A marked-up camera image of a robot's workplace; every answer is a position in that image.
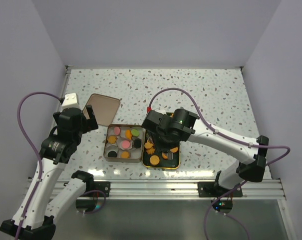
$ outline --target white wall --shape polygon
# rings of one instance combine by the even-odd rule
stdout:
[[[33,91],[59,94],[60,60],[31,0],[0,0],[0,225],[12,218],[36,157],[16,122],[20,99]],[[39,148],[47,136],[56,100],[33,97],[22,107],[22,121]],[[0,240],[8,236],[0,232]]]
[[[302,0],[282,0],[244,67],[244,80],[261,134],[292,148],[271,169],[283,181],[302,239]]]
[[[280,0],[33,0],[66,65],[239,67]]]

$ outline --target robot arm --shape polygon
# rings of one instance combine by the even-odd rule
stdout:
[[[206,127],[199,120],[197,114],[177,109],[174,111],[173,117],[151,110],[143,121],[142,127],[159,137],[167,145],[179,141],[190,141],[210,146],[233,156],[236,162],[226,170],[217,173],[214,189],[210,190],[217,197],[244,180],[261,182],[266,166],[267,150],[251,146],[268,145],[268,138],[265,136],[245,137],[210,125],[216,129],[216,132]],[[216,134],[217,131],[234,139],[246,141],[249,146],[223,138]]]
[[[12,219],[2,223],[0,230],[11,236],[17,233],[18,225],[23,220],[19,239],[50,240],[55,232],[55,223],[60,216],[86,191],[94,189],[93,175],[77,171],[71,181],[49,204],[49,199],[60,174],[65,169],[71,155],[81,143],[82,135],[98,128],[91,106],[86,106],[89,119],[80,110],[78,97],[74,93],[66,94],[62,103],[62,112],[53,114],[57,126],[47,139],[42,142],[42,177],[39,176],[39,163],[27,194]],[[27,205],[34,185],[39,182],[28,205],[27,212],[22,212]]]

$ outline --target purple cable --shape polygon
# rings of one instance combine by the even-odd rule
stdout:
[[[202,115],[202,113],[201,113],[201,111],[200,111],[200,108],[197,106],[197,104],[196,104],[194,98],[193,98],[188,92],[186,92],[186,91],[183,90],[183,89],[180,89],[180,88],[177,88],[177,87],[170,87],[170,88],[166,88],[166,89],[163,89],[163,90],[159,91],[158,93],[156,93],[156,94],[152,97],[152,99],[151,99],[151,101],[150,101],[150,104],[149,104],[149,107],[151,107],[151,105],[152,105],[154,99],[155,99],[159,94],[161,94],[161,93],[163,93],[163,92],[166,92],[166,91],[169,91],[169,90],[176,90],[176,91],[180,91],[180,92],[185,93],[185,94],[189,97],[189,99],[192,101],[192,103],[194,104],[194,106],[195,106],[195,108],[196,108],[196,111],[197,111],[198,115],[200,116],[200,119],[202,120],[202,122],[205,124],[205,126],[206,126],[207,128],[209,128],[210,130],[212,130],[213,132],[215,132],[215,128],[213,128],[213,127],[205,120],[205,118],[203,117],[203,115]],[[222,136],[223,138],[228,139],[228,140],[230,140],[230,141],[233,141],[233,142],[235,142],[235,143],[242,144],[242,145],[245,145],[245,146],[249,146],[249,143],[244,142],[244,141],[240,141],[240,140],[237,140],[237,139],[234,139],[234,138],[232,138],[232,137],[230,137],[230,136],[227,136],[227,135],[221,133],[220,131],[217,132],[217,134],[220,135],[220,136]],[[283,155],[281,155],[281,156],[279,156],[278,158],[276,158],[276,159],[274,159],[274,160],[268,162],[268,163],[266,164],[266,166],[271,165],[271,164],[277,162],[278,160],[280,160],[280,159],[286,157],[286,156],[290,153],[290,151],[291,151],[290,147],[284,146],[284,145],[279,145],[279,146],[271,146],[271,145],[267,145],[267,146],[264,146],[264,145],[257,145],[257,144],[254,144],[254,145],[252,145],[252,147],[261,148],[261,149],[286,149],[286,152],[285,152]],[[208,209],[207,209],[206,212],[205,212],[205,216],[204,216],[204,234],[205,234],[205,237],[206,237],[207,240],[209,240],[209,236],[208,236],[208,233],[207,233],[207,230],[206,230],[206,222],[207,222],[208,213],[210,212],[211,207],[212,207],[216,202],[218,202],[221,198],[230,195],[231,193],[233,193],[234,191],[236,191],[237,188],[243,186],[245,183],[247,183],[247,181],[242,182],[239,186],[236,186],[235,188],[229,190],[227,193],[221,195],[221,196],[218,197],[215,201],[213,201],[213,202],[211,203],[211,205],[208,207]],[[230,216],[230,215],[227,215],[227,216],[230,217],[231,219],[237,221],[237,222],[244,228],[244,230],[245,230],[245,232],[246,232],[246,234],[247,234],[247,238],[248,238],[248,240],[250,240],[251,237],[250,237],[250,234],[249,234],[248,230],[246,229],[246,227],[245,227],[240,221],[238,221],[235,217]]]
[[[99,208],[96,208],[94,209],[93,211],[89,211],[89,212],[83,212],[84,214],[94,214],[94,213],[97,213],[98,211],[100,211],[104,205],[105,205],[105,202],[106,202],[106,195],[104,192],[100,191],[100,190],[92,190],[92,191],[87,191],[85,192],[82,196],[85,196],[85,195],[88,195],[88,194],[92,194],[92,193],[99,193],[99,194],[102,194],[103,197],[104,197],[104,201],[102,203],[102,205],[99,207]]]
[[[39,163],[39,175],[38,175],[37,178],[38,178],[38,179],[41,179],[41,177],[42,177],[42,168],[43,168],[43,167],[42,167],[42,159],[41,159],[40,154],[38,153],[38,151],[37,151],[35,145],[34,145],[33,142],[31,141],[31,139],[29,138],[29,136],[26,134],[26,132],[25,132],[25,130],[24,130],[24,127],[23,127],[23,125],[22,125],[22,122],[21,122],[21,115],[20,115],[20,114],[21,114],[21,107],[22,107],[22,104],[24,103],[24,101],[25,101],[27,98],[29,98],[30,96],[39,95],[39,94],[40,94],[40,95],[41,95],[41,94],[42,94],[42,95],[48,95],[48,96],[51,96],[51,97],[54,97],[54,98],[60,100],[59,97],[57,97],[57,96],[55,96],[55,95],[53,95],[53,94],[51,94],[51,93],[48,93],[48,92],[44,92],[44,91],[42,91],[42,92],[41,92],[41,91],[40,91],[40,92],[39,92],[39,91],[32,92],[32,93],[26,95],[24,98],[21,99],[21,101],[20,101],[20,103],[19,103],[19,105],[18,105],[18,107],[17,107],[16,117],[17,117],[17,123],[19,124],[19,127],[20,127],[20,129],[21,129],[22,134],[24,135],[25,139],[27,140],[27,142],[30,144],[30,146],[32,147],[33,151],[35,152],[35,155],[36,155],[36,157],[37,157],[37,161],[38,161],[38,163]],[[37,181],[37,182],[35,183],[33,189],[32,189],[32,192],[31,192],[31,194],[30,194],[28,200],[26,201],[26,204],[25,204],[25,206],[24,206],[24,209],[23,209],[23,212],[22,212],[22,215],[21,215],[21,217],[23,217],[23,219],[24,219],[24,217],[25,217],[25,214],[26,214],[26,212],[27,212],[27,208],[29,207],[29,205],[30,205],[30,203],[31,203],[31,200],[32,200],[32,198],[33,198],[33,195],[35,194],[35,191],[36,191],[38,185],[39,185],[39,182]],[[22,224],[23,224],[23,220],[20,221],[20,223],[19,223],[19,225],[18,225],[18,227],[17,227],[17,230],[16,230],[16,234],[15,234],[14,240],[18,240],[19,235],[20,235],[20,231],[21,231],[21,228],[22,228]]]

